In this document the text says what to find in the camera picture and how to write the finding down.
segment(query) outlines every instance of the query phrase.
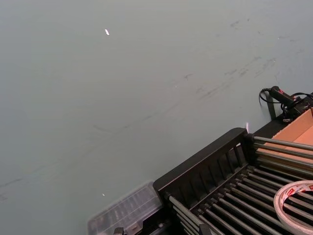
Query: black dish rack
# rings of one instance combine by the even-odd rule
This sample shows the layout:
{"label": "black dish rack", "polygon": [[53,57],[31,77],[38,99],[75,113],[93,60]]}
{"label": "black dish rack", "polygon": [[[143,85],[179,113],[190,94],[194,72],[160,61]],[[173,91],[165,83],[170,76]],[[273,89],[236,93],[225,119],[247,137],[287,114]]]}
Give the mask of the black dish rack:
{"label": "black dish rack", "polygon": [[[313,150],[313,146],[254,137],[235,128],[154,182],[176,234],[292,234],[278,220],[275,193],[283,185],[313,179],[313,165],[277,155],[313,155],[278,145]],[[313,195],[290,197],[284,210],[294,220],[313,224]]]}

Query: double-sided tape roll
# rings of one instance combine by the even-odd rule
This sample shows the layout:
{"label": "double-sided tape roll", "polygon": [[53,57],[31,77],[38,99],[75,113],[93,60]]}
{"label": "double-sided tape roll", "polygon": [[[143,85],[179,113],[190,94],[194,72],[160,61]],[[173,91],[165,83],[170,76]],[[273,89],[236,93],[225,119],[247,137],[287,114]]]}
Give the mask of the double-sided tape roll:
{"label": "double-sided tape roll", "polygon": [[312,228],[305,226],[290,218],[288,214],[283,211],[284,201],[291,195],[298,192],[313,191],[313,180],[297,181],[283,186],[274,197],[274,207],[280,222],[290,232],[296,235],[313,235]]}

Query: cardboard box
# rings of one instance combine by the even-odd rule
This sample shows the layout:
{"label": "cardboard box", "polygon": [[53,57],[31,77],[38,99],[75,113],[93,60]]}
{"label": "cardboard box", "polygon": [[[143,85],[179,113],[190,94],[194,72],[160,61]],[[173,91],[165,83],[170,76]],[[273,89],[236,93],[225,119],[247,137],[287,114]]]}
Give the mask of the cardboard box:
{"label": "cardboard box", "polygon": [[[307,110],[300,117],[298,117],[295,121],[293,121],[291,124],[286,126],[283,130],[281,130],[275,136],[273,136],[272,139],[313,145],[313,109]],[[265,145],[294,150],[298,152],[309,153],[313,155],[313,151],[309,151],[309,150],[286,147],[286,146],[281,146],[281,145],[272,144],[272,143],[266,143]],[[289,154],[284,154],[284,153],[277,153],[277,152],[273,152],[273,151],[269,151],[265,149],[259,149],[259,151],[268,152],[268,153],[276,154],[276,155],[283,156],[286,158],[292,158],[292,159],[296,159],[296,160],[313,164],[313,159],[297,157],[294,155],[289,155]]]}

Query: plastic storage box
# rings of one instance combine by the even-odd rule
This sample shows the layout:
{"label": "plastic storage box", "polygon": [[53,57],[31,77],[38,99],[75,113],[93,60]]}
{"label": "plastic storage box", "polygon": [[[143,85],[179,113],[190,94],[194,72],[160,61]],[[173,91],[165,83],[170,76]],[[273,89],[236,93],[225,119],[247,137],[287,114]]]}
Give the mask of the plastic storage box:
{"label": "plastic storage box", "polygon": [[128,235],[138,233],[143,221],[162,207],[152,184],[145,183],[94,216],[88,221],[88,234],[113,235],[117,227],[124,227]]}

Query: gray wall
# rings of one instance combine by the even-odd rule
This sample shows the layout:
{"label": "gray wall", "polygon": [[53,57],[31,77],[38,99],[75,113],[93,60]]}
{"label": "gray wall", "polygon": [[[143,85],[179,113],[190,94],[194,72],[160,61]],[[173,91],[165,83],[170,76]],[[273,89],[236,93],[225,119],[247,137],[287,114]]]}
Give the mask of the gray wall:
{"label": "gray wall", "polygon": [[311,92],[312,8],[3,0],[1,234],[83,235],[93,214],[230,128],[266,124],[263,87]]}

